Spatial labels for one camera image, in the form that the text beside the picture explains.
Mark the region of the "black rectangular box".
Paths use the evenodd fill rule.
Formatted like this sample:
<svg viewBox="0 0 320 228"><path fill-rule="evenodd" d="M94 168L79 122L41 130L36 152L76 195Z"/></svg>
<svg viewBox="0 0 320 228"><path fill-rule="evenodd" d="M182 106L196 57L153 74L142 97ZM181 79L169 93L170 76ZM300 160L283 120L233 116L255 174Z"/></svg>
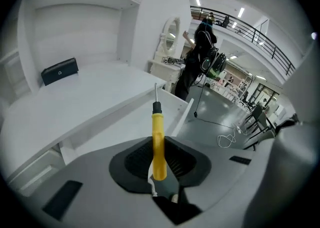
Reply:
<svg viewBox="0 0 320 228"><path fill-rule="evenodd" d="M44 85L48 86L58 80L77 74L78 71L77 61L73 57L44 69L41 72L41 78Z"/></svg>

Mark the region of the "black mezzanine railing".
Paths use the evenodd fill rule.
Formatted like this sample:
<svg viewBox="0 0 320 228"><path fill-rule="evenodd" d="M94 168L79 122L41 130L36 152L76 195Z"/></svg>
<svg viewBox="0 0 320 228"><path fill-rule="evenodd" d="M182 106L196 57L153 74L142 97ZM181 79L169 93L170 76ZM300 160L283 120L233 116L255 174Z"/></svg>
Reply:
<svg viewBox="0 0 320 228"><path fill-rule="evenodd" d="M271 60L275 61L281 70L284 71L285 75L290 76L296 70L296 67L285 53L263 34L260 29L251 26L238 17L210 8L191 5L190 12L194 20L201 21L204 18L210 18L213 20L214 25L223 27L251 42L251 44L260 48ZM234 22L237 22L237 25L235 28L232 28Z"/></svg>

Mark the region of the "yellow handled screwdriver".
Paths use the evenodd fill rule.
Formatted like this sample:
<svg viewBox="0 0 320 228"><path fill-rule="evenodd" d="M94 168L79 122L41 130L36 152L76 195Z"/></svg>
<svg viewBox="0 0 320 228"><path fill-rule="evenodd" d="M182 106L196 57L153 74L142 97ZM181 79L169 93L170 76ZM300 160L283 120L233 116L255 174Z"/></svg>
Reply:
<svg viewBox="0 0 320 228"><path fill-rule="evenodd" d="M154 84L155 101L152 104L152 173L157 181L163 181L167 177L167 163L165 159L165 132L164 115L162 106L158 100L158 85Z"/></svg>

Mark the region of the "small white desk drawer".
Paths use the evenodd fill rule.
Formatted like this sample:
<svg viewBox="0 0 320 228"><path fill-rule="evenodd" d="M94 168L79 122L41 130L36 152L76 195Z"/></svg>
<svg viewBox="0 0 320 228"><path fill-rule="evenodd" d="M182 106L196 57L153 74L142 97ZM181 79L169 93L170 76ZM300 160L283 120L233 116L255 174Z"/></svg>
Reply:
<svg viewBox="0 0 320 228"><path fill-rule="evenodd" d="M9 180L8 185L21 194L31 194L39 185L64 166L65 162L59 153L46 153Z"/></svg>

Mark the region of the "white desk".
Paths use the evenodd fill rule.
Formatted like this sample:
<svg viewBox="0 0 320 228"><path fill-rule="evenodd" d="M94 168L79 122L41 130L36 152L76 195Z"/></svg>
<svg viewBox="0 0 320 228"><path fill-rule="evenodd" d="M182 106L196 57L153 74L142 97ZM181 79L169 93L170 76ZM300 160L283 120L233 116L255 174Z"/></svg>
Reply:
<svg viewBox="0 0 320 228"><path fill-rule="evenodd" d="M0 131L0 174L17 178L47 151L165 81L118 62L89 65L14 102Z"/></svg>

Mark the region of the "white vanity table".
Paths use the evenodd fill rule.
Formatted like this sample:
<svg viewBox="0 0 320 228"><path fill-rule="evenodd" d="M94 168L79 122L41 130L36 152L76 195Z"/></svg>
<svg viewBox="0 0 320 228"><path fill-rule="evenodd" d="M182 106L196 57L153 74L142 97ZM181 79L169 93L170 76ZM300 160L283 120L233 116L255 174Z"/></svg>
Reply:
<svg viewBox="0 0 320 228"><path fill-rule="evenodd" d="M154 59L149 60L148 64L150 65L149 72L152 75L166 81L164 89L169 93L174 94L176 83L179 80L185 65L163 63Z"/></svg>

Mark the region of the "black office chair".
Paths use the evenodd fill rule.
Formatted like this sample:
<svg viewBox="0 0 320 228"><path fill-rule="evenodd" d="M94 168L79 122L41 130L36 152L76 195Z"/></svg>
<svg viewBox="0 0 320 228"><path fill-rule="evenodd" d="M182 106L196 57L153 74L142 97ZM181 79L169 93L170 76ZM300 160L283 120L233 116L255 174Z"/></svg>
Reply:
<svg viewBox="0 0 320 228"><path fill-rule="evenodd" d="M250 103L247 101L248 94L249 94L248 91L246 91L246 92L243 94L243 97L242 97L240 103L242 104L243 107L245 107L245 108L247 108L247 109L250 110L250 109L251 109L251 105L250 105Z"/></svg>

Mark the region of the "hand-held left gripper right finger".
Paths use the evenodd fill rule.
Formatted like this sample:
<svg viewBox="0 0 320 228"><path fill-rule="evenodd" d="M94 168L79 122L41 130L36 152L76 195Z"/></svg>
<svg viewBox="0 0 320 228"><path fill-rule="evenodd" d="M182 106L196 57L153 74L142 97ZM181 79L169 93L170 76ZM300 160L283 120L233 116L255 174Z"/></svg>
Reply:
<svg viewBox="0 0 320 228"><path fill-rule="evenodd" d="M165 228L244 228L244 218L258 188L258 152L219 148L168 137L196 159L184 178L196 185L184 187L181 200L189 200L199 214Z"/></svg>

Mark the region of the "white oval vanity mirror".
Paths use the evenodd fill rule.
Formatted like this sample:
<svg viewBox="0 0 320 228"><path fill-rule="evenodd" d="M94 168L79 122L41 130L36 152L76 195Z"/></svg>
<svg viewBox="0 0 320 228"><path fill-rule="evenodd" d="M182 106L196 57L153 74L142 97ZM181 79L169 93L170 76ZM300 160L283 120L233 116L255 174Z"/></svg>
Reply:
<svg viewBox="0 0 320 228"><path fill-rule="evenodd" d="M173 58L176 53L180 35L180 18L171 17L167 20L160 35L155 59Z"/></svg>

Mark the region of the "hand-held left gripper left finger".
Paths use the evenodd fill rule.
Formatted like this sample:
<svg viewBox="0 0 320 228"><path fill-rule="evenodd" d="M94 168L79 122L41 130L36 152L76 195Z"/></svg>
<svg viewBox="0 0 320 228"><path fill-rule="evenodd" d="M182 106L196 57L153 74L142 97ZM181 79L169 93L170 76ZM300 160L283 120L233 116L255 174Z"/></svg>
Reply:
<svg viewBox="0 0 320 228"><path fill-rule="evenodd" d="M23 206L45 228L174 228L150 194L130 193L110 176L112 157L141 141L134 139L81 155L31 196L23 197ZM82 186L58 220L44 207L68 181Z"/></svg>

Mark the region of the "black framed glass door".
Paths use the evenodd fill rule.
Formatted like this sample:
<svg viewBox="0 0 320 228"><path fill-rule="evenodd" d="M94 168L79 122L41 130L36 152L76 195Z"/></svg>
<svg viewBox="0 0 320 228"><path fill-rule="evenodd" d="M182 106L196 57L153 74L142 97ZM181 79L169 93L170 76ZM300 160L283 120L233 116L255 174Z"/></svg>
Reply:
<svg viewBox="0 0 320 228"><path fill-rule="evenodd" d="M274 104L277 101L278 96L279 94L276 91L259 83L250 98L248 98L248 102L253 106L259 104L263 108L266 108L270 102Z"/></svg>

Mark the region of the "white hutch shelf unit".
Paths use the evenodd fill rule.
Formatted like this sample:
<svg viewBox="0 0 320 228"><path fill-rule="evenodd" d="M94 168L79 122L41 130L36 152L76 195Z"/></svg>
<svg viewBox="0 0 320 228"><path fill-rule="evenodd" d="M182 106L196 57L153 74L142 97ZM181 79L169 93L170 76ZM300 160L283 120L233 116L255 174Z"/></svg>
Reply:
<svg viewBox="0 0 320 228"><path fill-rule="evenodd" d="M43 85L44 69L75 58L79 67L120 59L125 15L141 0L16 0L0 22L0 102Z"/></svg>

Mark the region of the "dark grey chair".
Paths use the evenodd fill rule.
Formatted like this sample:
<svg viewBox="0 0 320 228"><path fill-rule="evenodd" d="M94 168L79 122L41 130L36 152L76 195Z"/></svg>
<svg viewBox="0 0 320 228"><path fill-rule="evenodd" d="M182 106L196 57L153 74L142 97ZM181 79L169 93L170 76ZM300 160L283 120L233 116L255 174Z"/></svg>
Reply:
<svg viewBox="0 0 320 228"><path fill-rule="evenodd" d="M249 137L249 140L261 133L264 134L268 131L271 131L273 134L275 134L274 126L270 122L269 118L266 116L266 113L264 112L264 109L260 104L257 104L254 107L250 115L245 119L244 124L249 122L251 119L254 119L253 123L251 123L249 127L246 127L247 131L254 127L253 131L251 132L251 136Z"/></svg>

